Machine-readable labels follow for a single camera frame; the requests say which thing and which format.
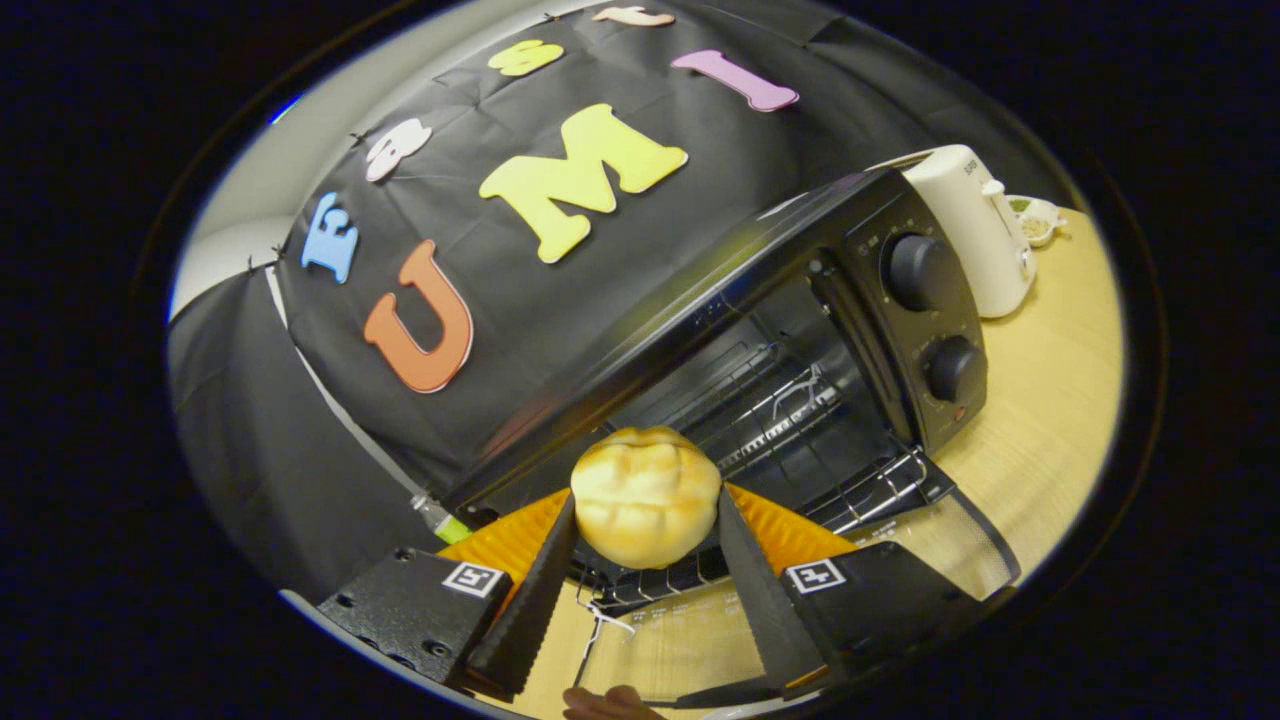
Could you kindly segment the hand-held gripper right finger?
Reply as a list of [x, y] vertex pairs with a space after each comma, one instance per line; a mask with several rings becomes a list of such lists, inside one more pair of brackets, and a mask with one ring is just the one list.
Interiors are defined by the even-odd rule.
[[892, 541], [859, 548], [768, 498], [723, 484], [719, 546], [768, 691], [860, 691], [961, 635], [1012, 593], [977, 598]]

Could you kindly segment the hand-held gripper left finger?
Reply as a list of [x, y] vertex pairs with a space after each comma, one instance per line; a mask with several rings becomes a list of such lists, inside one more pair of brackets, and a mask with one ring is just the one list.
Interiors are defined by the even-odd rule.
[[568, 489], [431, 553], [401, 547], [317, 606], [361, 650], [438, 685], [524, 692], [579, 541]]

